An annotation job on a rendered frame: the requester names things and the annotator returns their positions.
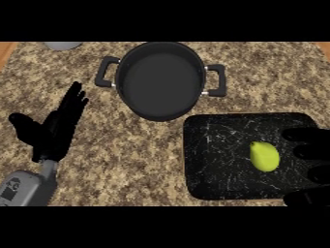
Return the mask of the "green pear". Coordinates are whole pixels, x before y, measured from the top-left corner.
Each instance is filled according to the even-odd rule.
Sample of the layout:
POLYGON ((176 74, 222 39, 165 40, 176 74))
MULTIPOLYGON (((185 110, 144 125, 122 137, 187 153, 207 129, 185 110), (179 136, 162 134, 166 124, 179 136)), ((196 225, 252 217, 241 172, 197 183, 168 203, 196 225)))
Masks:
POLYGON ((280 163, 280 155, 275 147, 262 141, 250 143, 250 162, 259 171, 274 171, 280 163))

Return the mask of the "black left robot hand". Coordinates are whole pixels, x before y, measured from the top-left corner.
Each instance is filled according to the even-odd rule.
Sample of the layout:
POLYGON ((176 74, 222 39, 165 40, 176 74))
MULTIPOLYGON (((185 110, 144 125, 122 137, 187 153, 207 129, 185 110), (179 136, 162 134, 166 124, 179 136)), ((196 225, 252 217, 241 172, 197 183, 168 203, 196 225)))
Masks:
POLYGON ((31 146, 31 161, 59 162, 69 151, 70 140, 82 110, 88 103, 81 83, 73 82, 59 107, 48 113, 42 123, 19 112, 8 115, 17 139, 31 146))

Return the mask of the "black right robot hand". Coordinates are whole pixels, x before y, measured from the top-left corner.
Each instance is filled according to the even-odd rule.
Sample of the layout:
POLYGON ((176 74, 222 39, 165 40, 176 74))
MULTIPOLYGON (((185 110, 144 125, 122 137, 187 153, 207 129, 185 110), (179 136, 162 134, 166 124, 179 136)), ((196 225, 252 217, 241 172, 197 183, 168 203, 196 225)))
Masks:
POLYGON ((281 133, 287 141, 303 144, 293 148, 293 154, 303 160, 325 161, 306 171, 306 178, 318 187, 290 192, 283 197, 287 206, 330 206, 330 130, 319 128, 290 128, 281 133))

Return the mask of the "black marbled tray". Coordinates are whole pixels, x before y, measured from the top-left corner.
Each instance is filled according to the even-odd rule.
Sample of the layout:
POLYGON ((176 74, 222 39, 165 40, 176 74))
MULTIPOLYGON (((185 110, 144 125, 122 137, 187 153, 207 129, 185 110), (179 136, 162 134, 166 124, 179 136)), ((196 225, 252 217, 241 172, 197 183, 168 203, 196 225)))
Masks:
POLYGON ((318 161, 294 157, 296 144, 281 138, 288 128, 312 127, 299 112, 199 114, 182 123, 184 177, 187 191, 199 200, 280 199, 316 186, 306 178, 318 161), (250 162, 250 143, 269 143, 280 155, 275 170, 263 172, 250 162))

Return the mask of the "grey round object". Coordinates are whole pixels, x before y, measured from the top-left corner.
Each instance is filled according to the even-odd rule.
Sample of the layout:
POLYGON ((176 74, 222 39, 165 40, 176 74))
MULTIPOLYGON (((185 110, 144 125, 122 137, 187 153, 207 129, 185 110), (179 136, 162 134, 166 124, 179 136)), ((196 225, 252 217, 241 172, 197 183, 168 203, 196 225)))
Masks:
POLYGON ((45 42, 44 45, 53 50, 69 50, 81 45, 81 42, 45 42))

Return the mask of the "black two-handled pot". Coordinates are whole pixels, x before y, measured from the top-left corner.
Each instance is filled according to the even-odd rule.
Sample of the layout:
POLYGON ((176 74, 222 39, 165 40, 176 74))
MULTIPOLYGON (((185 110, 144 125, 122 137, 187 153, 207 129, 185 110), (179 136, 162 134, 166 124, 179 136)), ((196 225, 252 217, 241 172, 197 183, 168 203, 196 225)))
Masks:
POLYGON ((184 115, 203 94, 225 96, 221 64, 206 65, 196 51, 176 42, 148 42, 122 58, 104 56, 94 84, 115 87, 131 111, 150 121, 184 115))

